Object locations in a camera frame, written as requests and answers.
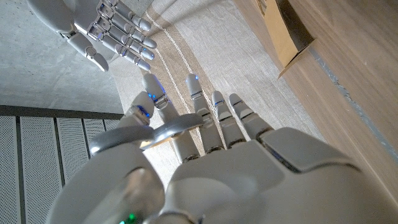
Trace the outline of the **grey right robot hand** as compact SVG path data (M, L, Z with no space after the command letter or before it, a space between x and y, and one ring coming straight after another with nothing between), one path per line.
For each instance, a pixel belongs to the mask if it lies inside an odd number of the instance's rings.
M74 10L59 0L28 0L27 3L41 22L102 71L108 71L109 65L90 40L101 42L139 68L150 70L144 59L154 59L151 50L157 43L142 32L149 31L151 24L122 1L76 1Z

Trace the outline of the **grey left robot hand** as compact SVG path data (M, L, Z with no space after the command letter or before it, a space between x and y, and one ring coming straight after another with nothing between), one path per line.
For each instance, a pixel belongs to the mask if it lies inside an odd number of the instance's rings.
M339 150L274 129L236 94L211 114L194 74L194 112L180 115L155 75L91 159L67 182L47 223L396 223L397 205Z

